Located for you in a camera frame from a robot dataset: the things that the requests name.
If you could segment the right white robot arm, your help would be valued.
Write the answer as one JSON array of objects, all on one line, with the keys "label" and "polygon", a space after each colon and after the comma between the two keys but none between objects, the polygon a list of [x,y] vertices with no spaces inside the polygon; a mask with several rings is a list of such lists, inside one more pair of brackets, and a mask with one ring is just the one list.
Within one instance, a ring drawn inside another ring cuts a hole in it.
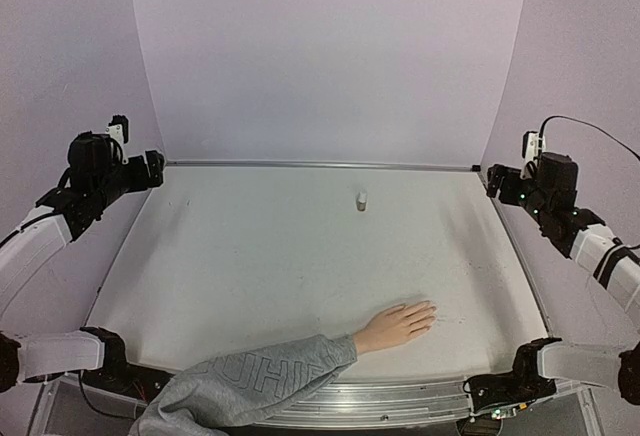
[{"label": "right white robot arm", "polygon": [[[523,169],[495,164],[488,170],[487,195],[519,206],[562,256],[604,288],[633,322],[639,320],[639,257],[605,221],[576,205],[578,166],[568,156],[543,152]],[[499,418],[557,391],[560,380],[619,392],[639,403],[639,349],[578,345],[539,338],[520,346],[510,371],[467,380],[476,412]]]}]

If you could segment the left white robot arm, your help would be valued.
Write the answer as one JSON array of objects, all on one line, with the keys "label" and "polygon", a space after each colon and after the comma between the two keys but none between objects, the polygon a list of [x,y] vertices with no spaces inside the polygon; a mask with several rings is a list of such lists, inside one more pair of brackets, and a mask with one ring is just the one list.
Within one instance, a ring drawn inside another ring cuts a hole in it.
[{"label": "left white robot arm", "polygon": [[[77,241],[122,196],[164,182],[165,158],[157,150],[129,156],[126,119],[114,117],[103,133],[77,135],[58,184],[1,242],[1,308],[57,253]],[[114,332],[82,327],[67,333],[1,336],[1,389],[48,382],[67,373],[95,372],[116,393],[131,389],[135,372],[125,343]]]}]

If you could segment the person's bare hand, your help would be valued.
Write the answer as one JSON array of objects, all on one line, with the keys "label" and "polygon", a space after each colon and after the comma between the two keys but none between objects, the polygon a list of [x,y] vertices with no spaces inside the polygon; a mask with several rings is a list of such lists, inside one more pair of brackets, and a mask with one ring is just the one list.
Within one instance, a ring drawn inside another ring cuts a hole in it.
[{"label": "person's bare hand", "polygon": [[398,347],[426,334],[436,321],[436,312],[436,306],[430,301],[383,310],[352,335],[356,354],[362,356]]}]

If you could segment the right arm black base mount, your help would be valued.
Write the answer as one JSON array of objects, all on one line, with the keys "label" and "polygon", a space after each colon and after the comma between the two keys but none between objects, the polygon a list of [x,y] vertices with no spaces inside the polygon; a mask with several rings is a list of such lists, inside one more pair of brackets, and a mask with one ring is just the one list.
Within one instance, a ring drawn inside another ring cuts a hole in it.
[{"label": "right arm black base mount", "polygon": [[464,382],[463,389],[471,397],[474,415],[530,404],[553,396],[557,391],[553,379],[539,374],[534,356],[517,356],[512,369],[505,373],[470,377]]}]

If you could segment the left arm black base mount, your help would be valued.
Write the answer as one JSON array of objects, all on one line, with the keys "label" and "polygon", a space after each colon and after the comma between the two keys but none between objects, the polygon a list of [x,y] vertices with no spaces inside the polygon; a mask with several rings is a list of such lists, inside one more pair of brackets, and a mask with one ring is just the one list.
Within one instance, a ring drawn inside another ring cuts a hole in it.
[{"label": "left arm black base mount", "polygon": [[84,371],[81,382],[91,388],[149,403],[172,378],[173,374],[169,372],[129,363],[125,354],[107,352],[102,366]]}]

